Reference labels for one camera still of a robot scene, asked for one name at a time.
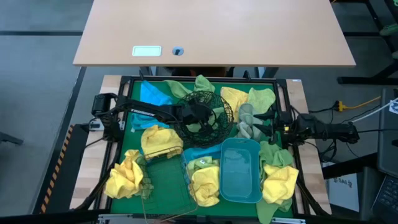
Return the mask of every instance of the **blue cloth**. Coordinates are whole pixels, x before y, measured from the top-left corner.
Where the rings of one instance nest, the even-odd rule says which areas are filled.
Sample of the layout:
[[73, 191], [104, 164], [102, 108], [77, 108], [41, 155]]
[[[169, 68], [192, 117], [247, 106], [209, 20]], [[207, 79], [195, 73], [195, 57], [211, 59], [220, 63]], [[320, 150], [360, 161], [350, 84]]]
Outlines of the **blue cloth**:
[[187, 163], [194, 159], [201, 158], [203, 156], [211, 156], [212, 159], [220, 159], [221, 157], [221, 144], [211, 146], [207, 149], [193, 147], [184, 150], [184, 156]]
[[[140, 101], [145, 103], [151, 103], [157, 106], [171, 105], [173, 101], [171, 97], [162, 93], [156, 87], [151, 85], [148, 81], [143, 81], [141, 83], [140, 97]], [[135, 130], [150, 128], [155, 124], [164, 128], [169, 128], [167, 124], [161, 123], [153, 117], [135, 113], [131, 115], [132, 132], [134, 132]]]

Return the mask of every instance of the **wooden table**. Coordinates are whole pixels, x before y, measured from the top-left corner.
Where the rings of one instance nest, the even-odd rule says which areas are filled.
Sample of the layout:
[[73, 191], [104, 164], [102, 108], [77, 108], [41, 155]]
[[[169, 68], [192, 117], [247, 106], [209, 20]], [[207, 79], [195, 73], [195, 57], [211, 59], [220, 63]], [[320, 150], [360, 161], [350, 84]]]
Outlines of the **wooden table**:
[[[137, 45], [159, 57], [133, 57]], [[176, 56], [174, 47], [184, 53]], [[354, 66], [329, 0], [95, 0], [81, 66]]]
[[[119, 91], [120, 80], [121, 76], [119, 75], [104, 76], [100, 93], [110, 92], [117, 94]], [[297, 108], [301, 113], [308, 113], [307, 102], [305, 101], [305, 95], [301, 81], [287, 80], [287, 89], [289, 92], [290, 104]], [[101, 138], [102, 135], [103, 133], [101, 131], [89, 133], [87, 143]], [[98, 182], [101, 166], [104, 160], [105, 148], [106, 142], [101, 141], [85, 149], [70, 208], [75, 208], [81, 204]], [[113, 151], [111, 153], [112, 156], [109, 158], [109, 161], [113, 160], [115, 149], [116, 143], [113, 144]], [[317, 149], [310, 144], [304, 144], [303, 146], [300, 146], [299, 149], [305, 184], [322, 208], [328, 213], [331, 213]], [[302, 202], [297, 187], [296, 199], [298, 212], [303, 213]], [[103, 195], [100, 208], [104, 208], [105, 201], [106, 196]]]

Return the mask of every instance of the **green mat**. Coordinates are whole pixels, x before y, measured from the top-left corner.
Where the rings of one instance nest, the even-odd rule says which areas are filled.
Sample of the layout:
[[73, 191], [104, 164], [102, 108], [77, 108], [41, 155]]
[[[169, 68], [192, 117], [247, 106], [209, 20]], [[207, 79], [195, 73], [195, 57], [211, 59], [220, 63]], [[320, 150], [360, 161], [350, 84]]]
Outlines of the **green mat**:
[[[156, 86], [163, 93], [171, 96], [174, 99], [174, 103], [178, 101], [171, 91], [169, 86], [165, 82], [150, 82]], [[185, 87], [193, 90], [193, 82], [182, 82]], [[253, 87], [256, 90], [263, 90], [270, 88], [273, 90], [273, 86], [270, 84], [263, 83], [212, 83], [215, 87], [215, 93], [220, 94], [221, 87], [227, 86], [235, 88], [246, 93]], [[135, 81], [132, 89], [132, 99], [139, 100], [141, 92], [141, 82]], [[124, 153], [128, 149], [140, 149], [141, 148], [141, 136], [144, 130], [138, 130], [135, 133], [130, 132], [131, 130], [131, 116], [128, 116], [126, 123], [126, 130], [124, 134], [124, 141], [122, 146], [120, 162], [124, 160]], [[230, 137], [234, 137], [237, 133], [236, 127], [231, 131]], [[146, 214], [170, 214], [176, 212], [174, 206], [187, 205], [189, 200], [192, 198], [187, 193], [186, 189], [176, 189], [185, 183], [182, 170], [176, 168], [181, 167], [181, 159], [174, 157], [168, 161], [157, 161], [156, 164], [148, 165], [149, 172], [153, 169], [161, 170], [156, 172], [156, 176], [151, 177], [154, 184], [154, 191], [151, 199], [145, 202]], [[256, 204], [250, 203], [235, 203], [225, 200], [222, 196], [219, 196], [220, 202], [212, 207], [198, 207], [198, 209], [188, 215], [209, 215], [217, 217], [253, 217], [257, 218]], [[179, 210], [180, 213], [189, 211], [191, 208], [186, 207]], [[142, 209], [142, 202], [140, 196], [133, 196], [131, 198], [113, 199], [111, 206], [111, 213], [144, 213]], [[293, 217], [292, 209], [288, 212], [276, 211], [275, 217], [291, 218]]]

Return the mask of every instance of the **white cable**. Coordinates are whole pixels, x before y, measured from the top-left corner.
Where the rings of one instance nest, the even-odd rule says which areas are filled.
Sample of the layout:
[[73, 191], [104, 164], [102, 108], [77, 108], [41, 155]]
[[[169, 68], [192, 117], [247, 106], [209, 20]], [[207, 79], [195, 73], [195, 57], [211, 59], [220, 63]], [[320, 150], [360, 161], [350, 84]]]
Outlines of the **white cable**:
[[380, 107], [379, 109], [373, 111], [372, 113], [369, 113], [369, 114], [363, 116], [362, 118], [358, 118], [358, 119], [354, 120], [353, 123], [354, 123], [354, 122], [357, 122], [357, 121], [361, 121], [362, 119], [367, 118], [368, 116], [371, 116], [372, 114], [375, 114], [375, 113], [379, 112], [380, 110], [383, 110], [384, 108], [386, 108], [387, 106], [389, 106], [391, 103], [396, 102], [397, 100], [398, 100], [398, 98], [396, 98], [396, 99], [390, 101], [390, 103], [388, 103], [388, 104], [386, 104], [386, 105]]

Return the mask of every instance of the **teal plastic container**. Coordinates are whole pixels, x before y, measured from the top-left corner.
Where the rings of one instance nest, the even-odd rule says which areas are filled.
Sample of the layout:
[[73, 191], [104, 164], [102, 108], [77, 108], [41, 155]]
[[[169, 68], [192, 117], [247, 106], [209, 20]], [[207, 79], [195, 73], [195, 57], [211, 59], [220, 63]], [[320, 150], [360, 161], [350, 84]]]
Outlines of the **teal plastic container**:
[[262, 198], [259, 178], [260, 144], [229, 138], [221, 146], [220, 193], [231, 202], [257, 203]]

